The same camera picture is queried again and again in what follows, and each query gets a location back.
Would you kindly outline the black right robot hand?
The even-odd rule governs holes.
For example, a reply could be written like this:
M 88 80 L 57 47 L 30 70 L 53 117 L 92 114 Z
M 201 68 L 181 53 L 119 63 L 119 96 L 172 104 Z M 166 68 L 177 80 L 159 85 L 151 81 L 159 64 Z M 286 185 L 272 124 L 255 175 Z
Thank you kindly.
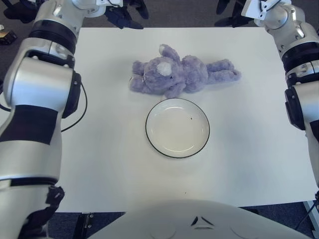
M 221 15 L 225 11 L 229 3 L 230 3 L 230 0 L 219 0 L 217 4 L 216 14 Z M 232 15 L 230 17 L 226 17 L 226 18 L 218 20 L 217 22 L 215 22 L 214 26 L 216 27 L 231 26 L 233 28 L 236 28 L 236 27 L 247 25 L 249 22 L 253 21 L 254 20 L 253 18 L 241 15 L 241 12 L 243 10 L 245 3 L 246 3 L 246 0 L 236 0 Z

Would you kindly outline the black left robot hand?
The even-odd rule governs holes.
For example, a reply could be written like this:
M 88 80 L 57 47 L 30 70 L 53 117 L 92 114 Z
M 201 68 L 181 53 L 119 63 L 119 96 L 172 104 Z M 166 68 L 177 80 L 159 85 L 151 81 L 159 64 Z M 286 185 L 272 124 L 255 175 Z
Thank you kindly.
M 143 19 L 148 19 L 148 9 L 143 0 L 123 0 L 123 6 L 120 6 L 113 0 L 109 0 L 108 3 L 110 5 L 106 7 L 104 13 L 108 22 L 120 29 L 131 28 L 141 30 L 144 28 L 140 23 L 134 21 L 128 12 L 128 7 L 132 6 Z

